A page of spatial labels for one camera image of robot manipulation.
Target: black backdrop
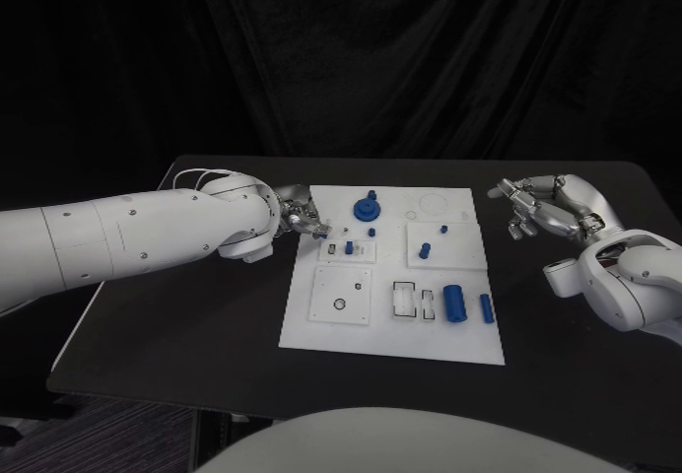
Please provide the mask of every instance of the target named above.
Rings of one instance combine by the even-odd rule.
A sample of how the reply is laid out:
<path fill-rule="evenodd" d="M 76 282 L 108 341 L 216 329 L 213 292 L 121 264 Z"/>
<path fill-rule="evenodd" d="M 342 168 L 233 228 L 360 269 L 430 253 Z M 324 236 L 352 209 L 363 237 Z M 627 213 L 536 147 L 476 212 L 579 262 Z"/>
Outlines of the black backdrop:
<path fill-rule="evenodd" d="M 0 210 L 148 190 L 183 153 L 627 160 L 676 205 L 675 0 L 23 0 L 1 18 Z M 89 294 L 0 319 L 0 392 L 43 383 Z"/>

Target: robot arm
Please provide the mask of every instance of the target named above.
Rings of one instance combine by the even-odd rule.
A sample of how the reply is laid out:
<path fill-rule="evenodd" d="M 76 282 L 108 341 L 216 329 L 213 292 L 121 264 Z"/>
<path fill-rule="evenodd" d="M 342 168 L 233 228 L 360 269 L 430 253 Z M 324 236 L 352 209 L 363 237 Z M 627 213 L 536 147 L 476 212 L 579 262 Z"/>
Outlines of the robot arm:
<path fill-rule="evenodd" d="M 512 200 L 513 239 L 523 234 L 533 237 L 538 224 L 584 248 L 578 259 L 543 267 L 559 297 L 582 294 L 598 316 L 621 331 L 652 328 L 682 316 L 682 248 L 650 232 L 624 230 L 604 196 L 585 180 L 572 174 L 516 182 L 503 179 L 489 196 Z M 665 336 L 682 343 L 680 335 Z"/>
<path fill-rule="evenodd" d="M 232 173 L 173 189 L 0 213 L 0 313 L 40 296 L 196 261 L 251 263 L 294 230 L 324 236 L 306 186 Z"/>

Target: table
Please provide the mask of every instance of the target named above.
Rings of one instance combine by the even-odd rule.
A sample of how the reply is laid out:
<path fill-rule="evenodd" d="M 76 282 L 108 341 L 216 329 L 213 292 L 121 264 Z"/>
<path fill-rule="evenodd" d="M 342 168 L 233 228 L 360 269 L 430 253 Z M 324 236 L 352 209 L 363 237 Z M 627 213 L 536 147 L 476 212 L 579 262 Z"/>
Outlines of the table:
<path fill-rule="evenodd" d="M 183 156 L 161 188 L 190 168 L 235 169 L 271 186 L 470 187 L 506 365 L 280 349 L 298 242 L 288 234 L 254 264 L 216 254 L 105 283 L 55 365 L 50 390 L 269 418 L 357 406 L 422 409 L 607 458 L 682 466 L 682 348 L 640 331 L 617 332 L 581 296 L 554 296 L 541 268 L 579 250 L 548 233 L 512 241 L 510 204 L 486 198 L 502 177 L 575 173 L 604 192 L 627 228 L 682 241 L 682 227 L 636 165 Z M 187 177 L 179 184 L 192 182 Z"/>

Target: robotic hand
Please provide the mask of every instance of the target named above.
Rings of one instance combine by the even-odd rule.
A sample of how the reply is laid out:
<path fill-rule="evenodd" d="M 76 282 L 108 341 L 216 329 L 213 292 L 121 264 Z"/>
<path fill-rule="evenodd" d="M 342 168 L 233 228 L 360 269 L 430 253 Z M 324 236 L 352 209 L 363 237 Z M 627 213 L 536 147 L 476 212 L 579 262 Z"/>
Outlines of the robotic hand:
<path fill-rule="evenodd" d="M 258 261 L 291 230 L 327 235 L 307 186 L 272 190 L 223 169 L 184 172 L 197 170 L 226 176 L 200 190 L 174 189 L 173 179 L 171 190 L 0 212 L 0 315 L 40 296 L 196 261 L 216 249 L 225 258 Z"/>
<path fill-rule="evenodd" d="M 641 329 L 682 345 L 682 248 L 643 230 L 626 231 L 607 199 L 577 175 L 502 179 L 489 197 L 513 203 L 513 239 L 536 225 L 584 248 L 579 258 L 543 267 L 554 293 L 584 294 L 618 330 Z"/>

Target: floor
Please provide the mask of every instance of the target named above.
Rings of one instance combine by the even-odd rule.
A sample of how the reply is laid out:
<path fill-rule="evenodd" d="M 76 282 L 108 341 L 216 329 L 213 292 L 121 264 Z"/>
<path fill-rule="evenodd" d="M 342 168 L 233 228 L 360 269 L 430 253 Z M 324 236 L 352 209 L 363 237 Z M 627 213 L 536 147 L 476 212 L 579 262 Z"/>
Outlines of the floor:
<path fill-rule="evenodd" d="M 3 473 L 186 473 L 190 409 L 83 396 L 68 420 L 21 421 L 24 438 L 0 448 Z"/>

